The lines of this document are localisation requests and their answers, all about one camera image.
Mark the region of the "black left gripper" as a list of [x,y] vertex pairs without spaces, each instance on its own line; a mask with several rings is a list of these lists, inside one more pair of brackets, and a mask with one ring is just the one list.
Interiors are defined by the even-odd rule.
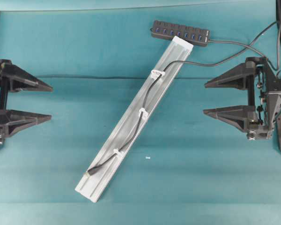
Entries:
[[0,145],[16,133],[49,121],[52,116],[17,110],[7,110],[8,92],[53,91],[53,87],[29,74],[10,60],[0,59]]

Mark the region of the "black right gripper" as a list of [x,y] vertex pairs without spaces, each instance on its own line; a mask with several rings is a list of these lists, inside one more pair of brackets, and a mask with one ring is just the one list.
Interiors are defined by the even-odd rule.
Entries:
[[[248,113],[251,107],[237,105],[215,109],[204,109],[203,113],[216,120],[230,124],[243,133],[247,132],[249,140],[270,139],[274,131],[274,118],[281,109],[281,78],[274,74],[266,58],[248,57],[246,62],[256,65],[255,75],[258,77],[260,89],[260,106],[257,107],[259,121],[249,123]],[[241,63],[222,75],[205,83],[205,88],[246,89],[246,63]]]

